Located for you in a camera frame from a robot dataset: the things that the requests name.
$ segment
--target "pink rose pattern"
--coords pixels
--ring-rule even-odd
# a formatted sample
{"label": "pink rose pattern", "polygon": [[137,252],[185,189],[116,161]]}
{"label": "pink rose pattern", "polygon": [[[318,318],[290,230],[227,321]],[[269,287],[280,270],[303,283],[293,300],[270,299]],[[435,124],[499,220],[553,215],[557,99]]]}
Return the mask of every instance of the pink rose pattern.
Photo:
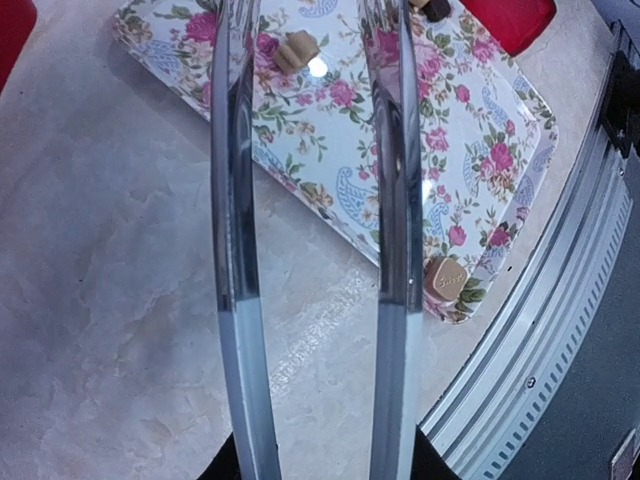
{"label": "pink rose pattern", "polygon": [[436,152],[446,152],[447,150],[449,150],[449,142],[447,142],[447,132],[442,127],[431,130],[431,132],[427,134],[426,141],[429,148],[435,150]]}
{"label": "pink rose pattern", "polygon": [[[180,52],[185,72],[188,72],[181,74],[180,84],[176,88],[184,98],[195,100],[198,111],[206,116],[211,100],[211,83],[205,72],[210,68],[217,14],[198,11],[195,5],[178,6],[182,9],[179,15],[176,13],[174,16],[173,10],[170,13],[163,11],[158,15],[172,21],[175,28],[171,29],[170,41],[174,51]],[[136,8],[133,6],[128,10],[121,10],[121,18],[117,19],[115,26],[119,35],[126,36],[125,42],[129,45],[153,38],[149,24],[142,17],[136,16]],[[449,212],[442,219],[447,225],[442,236],[433,236],[428,229],[425,230],[427,256],[465,255],[469,244],[478,242],[478,232],[479,244],[486,248],[487,253],[495,249],[508,249],[529,213],[527,207],[516,206],[512,213],[508,213],[508,217],[498,217],[504,214],[502,210],[498,213],[487,210],[489,215],[482,215],[480,212],[486,209],[486,205],[480,205],[464,187],[457,185],[455,188],[456,185],[448,180],[449,172],[458,169],[462,160],[451,158],[453,167],[449,164],[452,143],[459,138],[451,127],[456,123],[450,122],[454,107],[458,111],[464,110],[469,119],[483,131],[483,148],[475,151],[473,144],[468,145],[472,150],[473,174],[480,188],[490,192],[498,203],[504,204],[513,196],[532,153],[530,148],[527,150],[525,141],[525,137],[532,131],[532,122],[526,124],[521,118],[512,117],[501,126],[493,123],[486,107],[483,108],[477,84],[469,80],[473,75],[477,77],[478,74],[474,73],[476,70],[492,68],[498,62],[502,62],[504,70],[508,58],[495,40],[487,35],[484,27],[468,12],[460,10],[457,4],[454,10],[459,24],[449,22],[448,26],[453,26],[452,32],[447,29],[434,32],[427,24],[418,22],[416,25],[413,22],[422,121],[423,179],[431,183],[425,208],[443,204]],[[361,187],[372,192],[365,202],[367,206],[363,216],[377,216],[378,161],[370,122],[370,87],[366,66],[359,71],[345,65],[330,64],[329,72],[322,79],[313,79],[304,72],[284,75],[273,62],[273,56],[283,39],[283,32],[293,29],[293,26],[288,25],[288,20],[289,14],[284,12],[263,15],[261,31],[255,39],[254,143],[277,149],[278,142],[290,139],[295,142],[296,147],[287,158],[281,159],[281,166],[259,161],[289,191],[311,208],[322,211],[327,222],[341,230],[370,258],[375,259],[376,252],[372,244],[375,247],[374,234],[377,232],[372,231],[371,236],[367,236],[354,230],[350,223],[344,221],[345,218],[340,218],[343,213],[335,209],[337,202],[333,198],[333,187],[310,182],[308,180],[314,177],[305,174],[309,165],[321,162],[333,145],[329,143],[332,122],[320,121],[322,116],[314,112],[329,114],[336,122],[342,121],[341,118],[348,118],[356,126],[357,138],[369,136],[368,141],[358,140],[360,145],[356,156],[361,160],[354,167],[356,174],[352,178],[354,182],[360,182]],[[352,38],[351,44],[360,40],[357,25],[347,25],[344,21],[342,23],[347,28],[339,34],[332,31],[323,38],[317,38],[321,47],[337,41],[334,36],[335,39],[339,36],[340,42]],[[381,31],[374,34],[377,36],[376,46],[381,58],[386,61],[396,60],[399,54],[396,38]],[[536,112],[537,120],[544,123],[554,145],[554,135],[557,135],[555,118],[550,115],[535,91],[532,90],[533,96],[529,95],[529,91],[524,93],[524,103],[533,107],[532,111]],[[336,144],[332,147],[332,154],[339,150]],[[465,296],[471,300],[460,301],[452,307],[430,304],[428,308],[449,321],[459,322],[468,318],[476,308],[474,304],[482,300],[486,287],[490,284],[491,279],[481,271],[482,265],[493,262],[490,258],[490,255],[483,254],[464,260],[465,267],[473,276],[465,287]]]}
{"label": "pink rose pattern", "polygon": [[196,13],[187,23],[185,40],[208,42],[215,45],[218,16],[215,13]]}

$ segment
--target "marble floor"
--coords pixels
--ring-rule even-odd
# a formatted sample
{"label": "marble floor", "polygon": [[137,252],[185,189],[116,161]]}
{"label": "marble floor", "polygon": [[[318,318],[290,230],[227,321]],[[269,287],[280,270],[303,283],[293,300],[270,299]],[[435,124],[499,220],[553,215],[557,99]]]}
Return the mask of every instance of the marble floor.
{"label": "marble floor", "polygon": [[[0,97],[3,480],[195,479],[230,432],[208,127],[113,42],[120,3],[37,1],[38,25]],[[576,13],[580,3],[567,0],[569,23],[536,48],[564,41],[573,25],[569,62],[587,65],[582,83],[593,92],[606,65],[605,47],[594,45],[606,28],[593,26],[592,7]],[[562,140],[561,173],[550,172],[552,209],[594,99],[571,104],[551,81],[566,64],[534,53],[529,65],[540,63],[543,96],[571,139]],[[259,170],[256,195],[284,474],[364,478],[376,269]],[[533,223],[541,230],[544,215]],[[519,255],[522,266],[528,252]],[[428,329],[423,361],[442,368],[424,370],[424,384],[439,387],[424,388],[423,413],[490,320],[460,327],[448,351],[451,327]],[[453,348],[463,337],[467,348]]]}

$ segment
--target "black object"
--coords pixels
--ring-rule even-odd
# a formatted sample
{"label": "black object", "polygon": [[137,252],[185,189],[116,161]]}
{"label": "black object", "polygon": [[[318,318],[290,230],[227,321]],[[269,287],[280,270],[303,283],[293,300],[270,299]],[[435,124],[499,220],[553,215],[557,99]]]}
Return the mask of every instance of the black object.
{"label": "black object", "polygon": [[439,22],[451,15],[451,4],[448,0],[431,0],[422,11],[430,22]]}
{"label": "black object", "polygon": [[[557,393],[500,480],[609,479],[611,457],[640,425],[639,162],[627,162],[624,180],[635,205],[597,313]],[[593,208],[603,208],[600,200]]]}
{"label": "black object", "polygon": [[624,158],[629,158],[632,146],[640,154],[640,70],[620,51],[613,62],[600,121]]}
{"label": "black object", "polygon": [[[198,480],[242,480],[233,434],[229,435]],[[461,480],[442,460],[431,442],[417,426],[411,480]]]}

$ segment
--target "gray metal frame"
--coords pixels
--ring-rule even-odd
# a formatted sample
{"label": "gray metal frame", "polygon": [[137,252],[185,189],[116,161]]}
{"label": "gray metal frame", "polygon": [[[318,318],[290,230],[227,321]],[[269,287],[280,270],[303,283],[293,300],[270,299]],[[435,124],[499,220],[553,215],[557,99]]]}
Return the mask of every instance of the gray metal frame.
{"label": "gray metal frame", "polygon": [[[211,100],[211,199],[218,322],[244,480],[279,480],[254,224],[251,114],[255,0],[220,2]],[[241,68],[233,57],[244,59]]]}
{"label": "gray metal frame", "polygon": [[[640,199],[640,162],[629,159],[624,183]],[[557,392],[500,479],[626,479],[638,437],[612,461],[624,442],[640,431],[640,210],[631,209],[626,233],[620,239],[618,260],[602,292],[580,350]]]}
{"label": "gray metal frame", "polygon": [[[380,168],[380,290],[370,478],[411,475],[422,340],[422,165],[406,0],[361,0]],[[384,51],[379,33],[398,39]]]}
{"label": "gray metal frame", "polygon": [[[618,49],[630,52],[624,30],[614,33]],[[513,459],[560,385],[607,284],[631,202],[624,161],[599,127],[599,110],[517,286],[421,424],[462,478],[497,478]]]}

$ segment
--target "paisley pattern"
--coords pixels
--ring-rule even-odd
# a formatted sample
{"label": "paisley pattern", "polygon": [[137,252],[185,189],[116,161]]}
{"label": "paisley pattern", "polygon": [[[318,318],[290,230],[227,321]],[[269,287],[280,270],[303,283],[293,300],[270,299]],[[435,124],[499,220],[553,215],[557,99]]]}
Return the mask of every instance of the paisley pattern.
{"label": "paisley pattern", "polygon": [[487,107],[487,110],[491,112],[491,118],[493,118],[493,121],[496,123],[496,125],[501,128],[505,128],[505,125],[509,120],[509,116],[500,107],[500,105],[493,101],[493,99],[491,98],[491,91],[487,87],[484,87],[482,89],[482,100],[484,101],[484,105],[485,107]]}
{"label": "paisley pattern", "polygon": [[446,203],[438,203],[429,210],[426,215],[427,227],[425,229],[427,235],[434,237],[444,237],[443,217],[449,214],[449,207]]}
{"label": "paisley pattern", "polygon": [[338,194],[338,201],[340,206],[344,209],[345,213],[351,218],[351,220],[358,223],[358,225],[366,228],[367,230],[378,229],[378,216],[372,214],[367,218],[364,214],[367,208],[367,202],[371,198],[376,198],[377,193],[365,188],[356,187],[349,178],[353,176],[353,170],[349,167],[342,167],[338,170],[338,181],[336,185],[336,192]]}
{"label": "paisley pattern", "polygon": [[[360,24],[355,2],[287,1],[261,3],[254,160],[377,262],[378,160],[361,27],[369,35],[365,40],[385,54],[393,55],[397,46]],[[209,0],[132,0],[114,24],[116,39],[205,118],[216,8]],[[458,0],[452,8],[452,16],[437,24],[414,15],[411,28],[425,257],[453,256],[469,274],[456,302],[427,299],[425,307],[460,323],[473,315],[499,274],[540,190],[558,134],[555,117],[513,60]],[[316,37],[321,53],[313,70],[287,76],[273,55],[286,32],[300,29]]]}
{"label": "paisley pattern", "polygon": [[306,18],[326,17],[338,6],[338,0],[316,0],[312,7],[300,7],[300,15]]}
{"label": "paisley pattern", "polygon": [[555,148],[553,146],[549,146],[536,153],[536,156],[533,157],[533,160],[531,161],[533,171],[536,173],[544,172],[549,166],[549,161],[551,160],[554,151]]}
{"label": "paisley pattern", "polygon": [[535,187],[533,185],[533,181],[531,177],[525,175],[522,177],[520,181],[520,185],[518,186],[518,191],[513,196],[513,199],[518,202],[520,205],[524,205],[525,207],[530,207],[533,204],[533,199],[535,198]]}

